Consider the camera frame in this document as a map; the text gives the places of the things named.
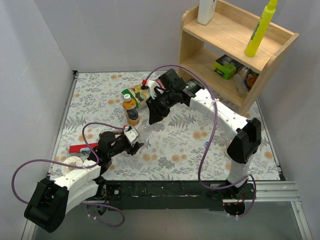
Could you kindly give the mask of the white green printed cap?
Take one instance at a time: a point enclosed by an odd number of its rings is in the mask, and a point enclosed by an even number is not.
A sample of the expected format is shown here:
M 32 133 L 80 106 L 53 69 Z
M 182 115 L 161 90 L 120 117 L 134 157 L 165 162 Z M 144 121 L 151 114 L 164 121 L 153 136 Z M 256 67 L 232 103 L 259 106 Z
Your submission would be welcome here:
M 128 93 L 125 94 L 123 97 L 124 97 L 125 100 L 128 100 L 128 101 L 132 98 L 131 95 L 128 94 Z

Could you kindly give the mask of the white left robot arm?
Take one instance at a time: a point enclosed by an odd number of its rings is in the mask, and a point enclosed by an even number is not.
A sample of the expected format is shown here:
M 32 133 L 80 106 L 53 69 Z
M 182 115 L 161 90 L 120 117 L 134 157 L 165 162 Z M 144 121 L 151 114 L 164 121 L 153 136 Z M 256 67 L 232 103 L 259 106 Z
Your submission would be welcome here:
M 42 179 L 24 211 L 24 217 L 48 233 L 54 232 L 65 215 L 82 201 L 93 197 L 101 200 L 106 196 L 102 174 L 111 166 L 112 158 L 122 152 L 135 155 L 144 145 L 135 130 L 116 134 L 105 131 L 100 134 L 97 145 L 76 169 L 54 180 Z

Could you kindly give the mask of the clear plastic bottle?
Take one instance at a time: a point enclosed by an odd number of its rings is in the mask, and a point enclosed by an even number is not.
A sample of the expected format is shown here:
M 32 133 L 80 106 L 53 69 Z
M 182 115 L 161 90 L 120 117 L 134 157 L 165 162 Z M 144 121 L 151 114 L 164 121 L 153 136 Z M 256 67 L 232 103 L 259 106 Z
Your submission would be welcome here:
M 149 123 L 149 120 L 144 119 L 141 125 L 137 128 L 138 138 L 137 141 L 139 143 L 145 142 L 148 137 L 151 135 L 154 129 L 154 125 Z

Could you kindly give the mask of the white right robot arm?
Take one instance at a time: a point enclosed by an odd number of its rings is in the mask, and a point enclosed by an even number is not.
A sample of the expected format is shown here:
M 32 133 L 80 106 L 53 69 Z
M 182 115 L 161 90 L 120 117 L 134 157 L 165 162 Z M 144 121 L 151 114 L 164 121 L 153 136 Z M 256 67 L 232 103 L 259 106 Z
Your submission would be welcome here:
M 226 189 L 227 195 L 232 199 L 243 195 L 244 186 L 251 177 L 248 173 L 251 158 L 262 141 L 261 122 L 255 117 L 247 119 L 225 106 L 199 76 L 195 75 L 184 81 L 172 65 L 155 83 L 146 79 L 142 84 L 149 87 L 151 94 L 146 101 L 150 125 L 167 117 L 174 105 L 184 104 L 213 121 L 209 144 L 212 143 L 217 128 L 228 134 L 231 143 L 227 147 L 227 155 L 231 159 L 231 165 L 226 184 L 220 187 L 206 186 L 206 189 Z

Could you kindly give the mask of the orange milk tea bottle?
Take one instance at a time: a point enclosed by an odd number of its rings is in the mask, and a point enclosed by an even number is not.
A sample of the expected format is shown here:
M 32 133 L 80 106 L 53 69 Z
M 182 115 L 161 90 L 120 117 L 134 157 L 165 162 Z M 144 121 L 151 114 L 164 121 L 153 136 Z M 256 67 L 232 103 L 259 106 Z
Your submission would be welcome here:
M 123 98 L 122 106 L 125 111 L 128 124 L 130 126 L 136 126 L 140 122 L 136 101 L 133 98 L 130 100 L 125 100 Z

